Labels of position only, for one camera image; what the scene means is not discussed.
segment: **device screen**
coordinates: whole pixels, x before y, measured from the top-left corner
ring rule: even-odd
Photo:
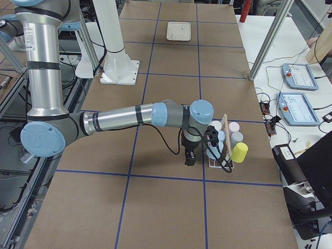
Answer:
[[[290,69],[290,73],[292,74],[295,85],[306,87],[315,86],[306,66],[293,65]]]
[[[316,122],[301,94],[283,94],[283,98],[295,122]]]

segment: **white square device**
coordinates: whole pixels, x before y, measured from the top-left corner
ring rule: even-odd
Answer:
[[[167,25],[167,40],[188,42],[191,40],[191,25],[189,22],[169,22]]]

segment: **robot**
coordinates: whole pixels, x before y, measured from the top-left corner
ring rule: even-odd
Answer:
[[[58,29],[79,30],[79,1],[59,0],[56,4],[53,0],[11,1],[16,5],[16,18],[23,24],[31,89],[32,108],[21,132],[27,151],[51,157],[94,132],[151,123],[181,128],[185,164],[194,165],[194,150],[204,139],[214,113],[208,101],[197,100],[190,106],[159,102],[108,112],[69,113],[62,100]]]

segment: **blue and white device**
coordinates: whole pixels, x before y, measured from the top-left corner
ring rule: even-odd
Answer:
[[[290,126],[319,126],[320,121],[304,93],[281,92],[279,109]]]
[[[318,90],[317,82],[309,65],[284,63],[282,72],[290,88],[309,91]]]

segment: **white stand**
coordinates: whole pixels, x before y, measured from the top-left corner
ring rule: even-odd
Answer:
[[[100,82],[134,85],[140,62],[132,61],[126,55],[115,0],[93,0],[93,4],[107,49]]]

